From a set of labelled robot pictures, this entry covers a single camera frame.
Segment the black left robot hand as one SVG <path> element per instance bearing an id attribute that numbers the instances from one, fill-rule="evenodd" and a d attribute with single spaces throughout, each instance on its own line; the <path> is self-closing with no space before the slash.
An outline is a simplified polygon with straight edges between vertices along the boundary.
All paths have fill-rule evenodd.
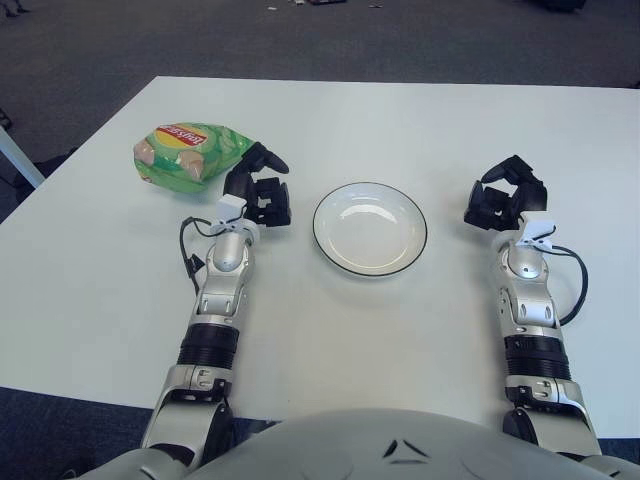
<path id="1" fill-rule="evenodd" d="M 223 193 L 246 201 L 244 219 L 266 227 L 288 226 L 291 224 L 288 187 L 278 177 L 255 180 L 252 174 L 263 168 L 289 173 L 288 165 L 279 156 L 256 142 L 226 175 Z"/>

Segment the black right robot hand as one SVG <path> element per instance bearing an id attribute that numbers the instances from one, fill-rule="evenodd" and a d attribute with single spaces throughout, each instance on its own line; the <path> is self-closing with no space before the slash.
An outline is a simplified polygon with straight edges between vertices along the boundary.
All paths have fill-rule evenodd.
<path id="1" fill-rule="evenodd" d="M 505 180 L 516 190 L 507 192 L 490 187 Z M 523 212 L 545 211 L 547 189 L 533 174 L 533 168 L 513 155 L 489 169 L 471 190 L 464 222 L 484 230 L 518 230 Z"/>

